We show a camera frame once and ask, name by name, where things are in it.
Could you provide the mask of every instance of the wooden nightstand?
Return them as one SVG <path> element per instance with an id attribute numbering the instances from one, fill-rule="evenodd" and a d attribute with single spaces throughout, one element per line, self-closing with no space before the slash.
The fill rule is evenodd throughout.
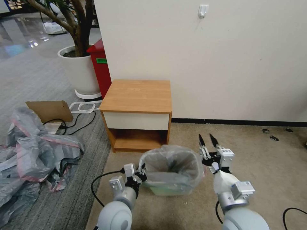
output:
<path id="1" fill-rule="evenodd" d="M 114 80 L 99 109 L 113 152 L 145 152 L 169 142 L 168 80 Z"/>

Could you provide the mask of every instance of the open shelf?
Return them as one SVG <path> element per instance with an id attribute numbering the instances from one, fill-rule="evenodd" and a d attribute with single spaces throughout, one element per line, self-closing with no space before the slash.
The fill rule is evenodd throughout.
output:
<path id="1" fill-rule="evenodd" d="M 167 143 L 167 130 L 109 129 L 114 137 L 114 150 L 146 152 Z"/>

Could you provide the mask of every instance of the white drawer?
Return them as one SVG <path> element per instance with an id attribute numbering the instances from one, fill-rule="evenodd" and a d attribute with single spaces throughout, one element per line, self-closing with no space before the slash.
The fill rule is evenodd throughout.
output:
<path id="1" fill-rule="evenodd" d="M 169 114 L 103 112 L 108 128 L 167 130 Z"/>

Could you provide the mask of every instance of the electrical cord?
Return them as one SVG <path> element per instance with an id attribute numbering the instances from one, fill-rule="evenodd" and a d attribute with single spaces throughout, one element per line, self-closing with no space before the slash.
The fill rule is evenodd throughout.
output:
<path id="1" fill-rule="evenodd" d="M 96 177 L 93 181 L 92 181 L 92 184 L 91 184 L 91 191 L 92 191 L 92 194 L 93 196 L 95 197 L 95 199 L 98 201 L 99 204 L 101 204 L 102 207 L 104 207 L 104 204 L 100 201 L 100 199 L 98 199 L 98 197 L 96 196 L 96 193 L 94 192 L 94 189 L 93 189 L 93 185 L 95 183 L 95 181 L 97 181 L 99 178 L 103 177 L 103 176 L 106 176 L 106 175 L 110 175 L 110 174 L 114 174 L 114 173 L 125 173 L 125 169 L 122 168 L 121 170 L 119 171 L 113 171 L 113 172 L 107 172 L 105 174 L 102 174 L 98 177 Z"/>
<path id="2" fill-rule="evenodd" d="M 284 223 L 285 230 L 288 230 L 287 225 L 286 225 L 286 219 L 285 219 L 286 213 L 287 213 L 287 211 L 289 211 L 291 209 L 298 210 L 298 211 L 300 211 L 300 212 L 302 212 L 302 213 L 307 215 L 307 212 L 305 212 L 305 211 L 303 211 L 301 209 L 298 209 L 298 208 L 287 208 L 286 210 L 284 210 L 284 213 L 282 214 L 282 222 Z"/>
<path id="3" fill-rule="evenodd" d="M 220 202 L 217 201 L 217 203 L 216 203 L 216 205 L 215 205 L 215 214 L 216 214 L 218 220 L 220 221 L 220 223 L 223 224 L 223 221 L 221 220 L 220 216 L 218 215 L 218 211 L 217 211 L 217 207 L 218 207 L 218 204 L 219 204 L 219 203 L 220 203 Z"/>
<path id="4" fill-rule="evenodd" d="M 86 124 L 85 126 L 79 128 L 79 129 L 77 129 L 76 131 L 74 131 L 74 132 L 72 132 L 72 133 L 70 133 L 70 134 L 66 134 L 67 129 L 68 129 L 68 128 L 71 128 L 71 127 L 74 127 L 74 126 L 77 124 L 78 117 L 79 117 L 81 114 L 79 114 L 79 115 L 76 117 L 75 123 L 74 123 L 72 126 L 67 126 L 66 123 L 65 123 L 65 121 L 64 121 L 63 119 L 60 119 L 60 118 L 51 119 L 51 120 L 49 120 L 49 121 L 46 121 L 46 122 L 43 123 L 43 125 L 45 125 L 45 124 L 47 124 L 47 123 L 49 123 L 49 122 L 51 122 L 51 121 L 60 120 L 62 123 L 64 123 L 64 125 L 62 126 L 62 127 L 64 128 L 64 132 L 62 133 L 62 135 L 65 135 L 65 134 L 66 134 L 66 135 L 72 135 L 72 134 L 75 134 L 76 132 L 78 132 L 79 130 L 81 130 L 81 129 L 87 127 L 88 125 L 90 125 L 90 124 L 94 121 L 94 119 L 95 119 L 95 117 L 96 117 L 96 112 L 93 111 L 93 113 L 94 113 L 94 117 L 93 117 L 93 119 L 92 119 L 88 124 Z"/>
<path id="5" fill-rule="evenodd" d="M 76 132 L 78 132 L 79 130 L 81 130 L 81 129 L 83 129 L 83 128 L 85 128 L 85 127 L 87 127 L 87 126 L 89 126 L 93 121 L 94 121 L 94 119 L 95 119 L 95 117 L 96 117 L 96 112 L 95 111 L 93 111 L 93 113 L 94 113 L 94 117 L 93 117 L 93 119 L 87 124 L 87 125 L 85 125 L 85 126 L 83 126 L 83 127 L 81 127 L 81 128 L 79 128 L 79 129 L 77 129 L 76 131 L 74 131 L 74 132 L 72 132 L 72 133 L 70 133 L 70 134 L 66 134 L 66 135 L 72 135 L 72 134 L 75 134 Z"/>

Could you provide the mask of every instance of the gray carpet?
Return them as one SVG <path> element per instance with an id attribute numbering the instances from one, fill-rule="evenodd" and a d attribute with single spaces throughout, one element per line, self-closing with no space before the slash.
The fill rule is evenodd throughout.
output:
<path id="1" fill-rule="evenodd" d="M 101 37 L 92 29 L 90 42 Z M 14 107 L 25 101 L 64 100 L 70 105 L 78 99 L 65 77 L 59 49 L 72 45 L 69 34 L 52 36 L 44 44 L 0 63 L 0 144 L 5 144 Z M 81 115 L 72 132 L 91 121 L 93 114 Z M 93 204 L 90 190 L 92 180 L 101 172 L 108 158 L 110 144 L 100 113 L 94 122 L 77 132 L 85 144 L 73 179 L 65 190 L 52 193 L 45 184 L 35 204 L 11 220 L 3 229 L 84 229 Z"/>

